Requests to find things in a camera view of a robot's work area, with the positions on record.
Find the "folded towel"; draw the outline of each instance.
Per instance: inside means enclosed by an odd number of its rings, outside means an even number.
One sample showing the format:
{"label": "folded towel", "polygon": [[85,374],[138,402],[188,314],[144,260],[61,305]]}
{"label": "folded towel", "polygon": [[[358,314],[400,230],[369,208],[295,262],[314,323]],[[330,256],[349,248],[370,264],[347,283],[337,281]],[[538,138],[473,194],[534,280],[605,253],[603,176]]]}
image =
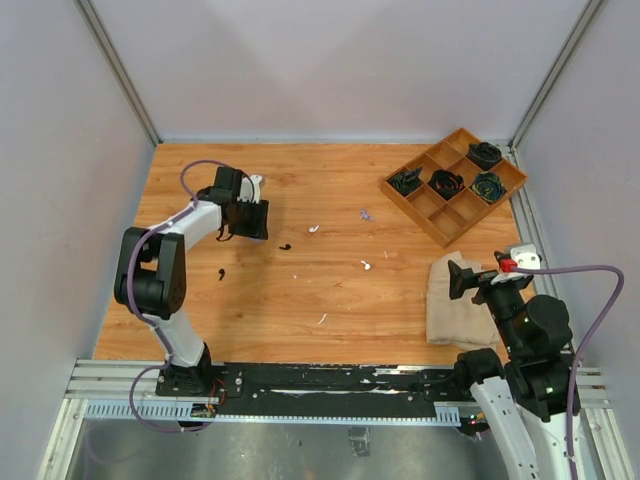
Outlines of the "folded towel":
{"label": "folded towel", "polygon": [[485,347],[495,350],[500,336],[489,309],[486,305],[471,303],[477,289],[467,290],[458,300],[449,299],[449,260],[474,272],[482,270],[480,263],[464,260],[460,252],[445,255],[433,263],[427,289],[427,341],[436,345],[453,344],[463,350]]}

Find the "wall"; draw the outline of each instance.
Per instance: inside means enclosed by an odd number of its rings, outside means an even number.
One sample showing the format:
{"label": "wall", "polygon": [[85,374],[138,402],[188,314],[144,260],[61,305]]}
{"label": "wall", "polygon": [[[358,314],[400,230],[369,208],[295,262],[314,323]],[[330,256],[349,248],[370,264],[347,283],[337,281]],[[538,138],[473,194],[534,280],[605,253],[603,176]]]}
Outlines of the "wall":
{"label": "wall", "polygon": [[173,140],[510,138],[585,0],[94,0]]}
{"label": "wall", "polygon": [[73,2],[0,2],[0,64],[0,465],[32,479],[152,147]]}
{"label": "wall", "polygon": [[[626,287],[587,352],[640,451],[640,3],[609,2],[526,137],[520,154],[553,264],[611,263]],[[558,278],[578,338],[614,286],[611,274]],[[632,457],[636,474],[638,456]]]}

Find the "wooden table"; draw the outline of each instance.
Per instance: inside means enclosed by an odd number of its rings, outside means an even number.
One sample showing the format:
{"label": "wooden table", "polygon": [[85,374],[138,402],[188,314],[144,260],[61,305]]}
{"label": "wooden table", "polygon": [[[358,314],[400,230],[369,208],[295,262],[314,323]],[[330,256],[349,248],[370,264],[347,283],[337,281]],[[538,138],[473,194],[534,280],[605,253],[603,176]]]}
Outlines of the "wooden table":
{"label": "wooden table", "polygon": [[[214,235],[187,255],[185,302],[216,361],[451,364],[460,352],[429,345],[425,295],[431,263],[447,252],[495,265],[493,251],[518,242],[509,204],[449,248],[440,248],[380,192],[389,172],[425,145],[161,145],[136,225],[158,223],[188,197],[180,170],[213,158],[266,177],[268,241]],[[211,184],[214,167],[187,175]],[[375,222],[360,219],[360,209]],[[310,226],[320,225],[316,233]],[[278,247],[286,243],[288,251]],[[366,271],[361,260],[372,268]],[[218,270],[226,276],[219,280]],[[160,359],[149,329],[112,304],[99,359]]]}

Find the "wooden tray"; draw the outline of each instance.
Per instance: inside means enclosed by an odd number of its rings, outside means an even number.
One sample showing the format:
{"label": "wooden tray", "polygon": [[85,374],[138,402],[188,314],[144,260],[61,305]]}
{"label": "wooden tray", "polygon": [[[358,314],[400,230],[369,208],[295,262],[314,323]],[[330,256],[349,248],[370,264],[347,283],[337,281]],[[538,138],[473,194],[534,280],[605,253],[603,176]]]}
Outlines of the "wooden tray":
{"label": "wooden tray", "polygon": [[[527,181],[527,176],[503,157],[489,171],[500,177],[506,189],[505,194],[497,202],[488,204],[473,193],[471,184],[482,169],[466,155],[469,144],[480,142],[480,139],[464,128],[456,130],[387,176],[380,187],[393,203],[398,205],[441,247],[447,247],[460,238],[467,230],[506,202]],[[389,179],[395,174],[418,167],[422,167],[420,173],[422,185],[406,197],[389,184]],[[448,201],[427,185],[433,172],[439,169],[449,170],[464,178],[464,190]]]}

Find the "red component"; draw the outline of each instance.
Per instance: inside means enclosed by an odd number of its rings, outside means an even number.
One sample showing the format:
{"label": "red component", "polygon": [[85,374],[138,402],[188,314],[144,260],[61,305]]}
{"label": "red component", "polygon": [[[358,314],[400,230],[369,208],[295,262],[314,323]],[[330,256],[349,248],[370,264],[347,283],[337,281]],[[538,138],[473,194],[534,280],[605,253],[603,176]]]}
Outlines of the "red component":
{"label": "red component", "polygon": [[502,270],[504,273],[509,273],[518,266],[518,262],[516,262],[515,260],[511,260],[510,258],[503,258],[502,260],[500,260],[499,264],[500,270]]}

